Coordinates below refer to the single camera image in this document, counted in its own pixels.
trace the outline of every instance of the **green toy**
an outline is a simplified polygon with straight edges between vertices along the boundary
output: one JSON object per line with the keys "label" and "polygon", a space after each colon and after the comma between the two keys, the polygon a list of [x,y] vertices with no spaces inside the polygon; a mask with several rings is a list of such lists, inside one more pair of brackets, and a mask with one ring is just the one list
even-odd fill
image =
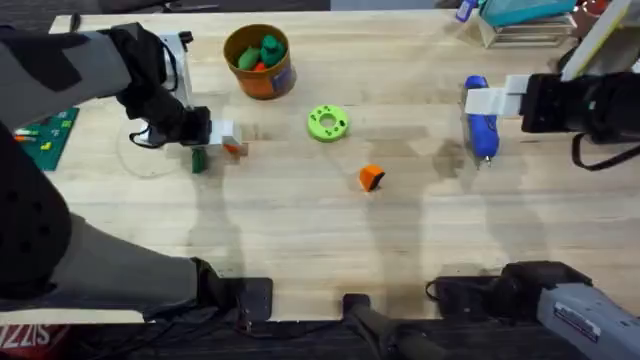
{"label": "green toy", "polygon": [[[332,120],[331,126],[325,126],[322,122]],[[347,133],[349,117],[339,107],[333,105],[320,105],[309,113],[307,121],[309,134],[322,142],[336,141]]]}
{"label": "green toy", "polygon": [[253,70],[253,68],[260,60],[260,49],[249,46],[238,59],[238,69],[240,70]]}
{"label": "green toy", "polygon": [[191,173],[200,174],[207,170],[208,162],[207,150],[203,147],[191,149]]}
{"label": "green toy", "polygon": [[262,39],[262,49],[260,57],[267,68],[270,68],[282,60],[284,57],[284,45],[274,36],[267,35]]}

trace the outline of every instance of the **orange container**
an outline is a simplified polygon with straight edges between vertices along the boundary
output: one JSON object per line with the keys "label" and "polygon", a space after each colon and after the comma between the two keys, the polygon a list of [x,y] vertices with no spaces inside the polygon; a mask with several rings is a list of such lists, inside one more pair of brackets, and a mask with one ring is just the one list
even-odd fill
{"label": "orange container", "polygon": [[[248,71],[236,66],[240,55],[249,46],[260,48],[266,35],[275,36],[285,46],[282,60],[265,71]],[[289,92],[296,80],[295,70],[291,66],[289,40],[280,29],[266,24],[254,24],[233,32],[224,43],[224,58],[234,73],[240,87],[255,99],[274,99]]]}

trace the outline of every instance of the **blue object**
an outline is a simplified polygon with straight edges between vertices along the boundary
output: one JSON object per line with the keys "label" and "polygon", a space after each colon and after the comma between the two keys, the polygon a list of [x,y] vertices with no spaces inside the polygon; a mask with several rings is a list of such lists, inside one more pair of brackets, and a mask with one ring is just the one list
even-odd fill
{"label": "blue object", "polygon": [[456,11],[456,19],[460,22],[467,22],[469,20],[469,16],[471,15],[471,11],[473,8],[478,6],[478,0],[464,0],[458,11]]}
{"label": "blue object", "polygon": [[[489,87],[487,79],[480,75],[471,75],[464,83],[464,88],[467,90],[487,87]],[[491,158],[498,153],[500,137],[496,127],[497,119],[495,115],[467,114],[473,154],[481,159],[491,161]]]}
{"label": "blue object", "polygon": [[487,0],[480,16],[491,26],[507,26],[573,11],[576,0]]}

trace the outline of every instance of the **green donut toy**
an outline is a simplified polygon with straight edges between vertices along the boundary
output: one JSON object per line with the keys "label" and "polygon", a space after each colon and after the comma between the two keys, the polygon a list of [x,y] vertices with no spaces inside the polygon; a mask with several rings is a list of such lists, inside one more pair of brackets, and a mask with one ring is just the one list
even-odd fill
{"label": "green donut toy", "polygon": [[[332,122],[331,126],[322,124]],[[349,117],[337,106],[320,105],[309,113],[309,134],[322,142],[333,142],[342,138],[349,128]]]}

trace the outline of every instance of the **green ring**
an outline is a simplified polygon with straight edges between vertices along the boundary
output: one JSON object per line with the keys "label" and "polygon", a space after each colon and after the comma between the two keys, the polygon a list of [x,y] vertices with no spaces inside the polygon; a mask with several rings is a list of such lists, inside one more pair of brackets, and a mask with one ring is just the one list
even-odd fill
{"label": "green ring", "polygon": [[[320,118],[326,114],[335,118],[333,127],[324,127],[320,123]],[[337,106],[320,105],[309,113],[307,126],[309,128],[309,134],[311,134],[314,139],[322,142],[332,142],[345,136],[349,128],[349,117],[347,113]]]}

